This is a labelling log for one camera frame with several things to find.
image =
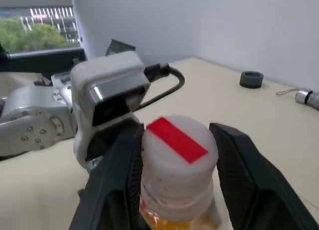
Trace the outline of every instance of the black cable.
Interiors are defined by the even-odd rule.
[[[184,86],[185,84],[185,77],[184,75],[182,74],[182,72],[180,72],[180,70],[178,70],[177,68],[174,68],[174,67],[171,67],[171,66],[167,66],[167,64],[165,64],[165,68],[168,68],[169,69],[169,73],[172,74],[173,76],[176,76],[178,78],[178,84],[172,88],[170,88],[169,90],[159,94],[158,96],[150,99],[149,101],[145,102],[145,103],[142,103],[140,104],[136,111],[138,110],[141,110],[145,107],[148,107],[149,105],[159,101],[160,99],[164,98],[164,97],[167,97],[168,95],[176,92],[177,90],[179,90],[182,86]]]

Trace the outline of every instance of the beige table surface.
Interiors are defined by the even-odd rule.
[[[319,112],[295,103],[294,94],[276,96],[289,87],[264,81],[250,90],[239,86],[240,73],[191,58],[173,64],[185,75],[177,93],[137,112],[142,122],[168,114],[191,116],[209,125],[218,122],[248,135],[259,151],[281,170],[319,222]],[[154,96],[176,83],[154,84]],[[73,140],[0,163],[0,229],[66,230],[88,175],[73,155]],[[232,229],[218,184],[219,229]]]

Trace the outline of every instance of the red tape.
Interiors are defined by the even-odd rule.
[[[192,164],[208,153],[206,149],[176,128],[164,117],[149,124],[147,129],[163,140],[189,164]]]

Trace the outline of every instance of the plastic bottle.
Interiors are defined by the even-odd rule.
[[[185,116],[161,117],[143,137],[140,212],[153,230],[215,229],[212,133]]]

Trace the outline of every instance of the silver flashlight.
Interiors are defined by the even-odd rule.
[[[319,110],[319,93],[317,92],[308,89],[299,89],[296,93],[295,100],[296,102]]]

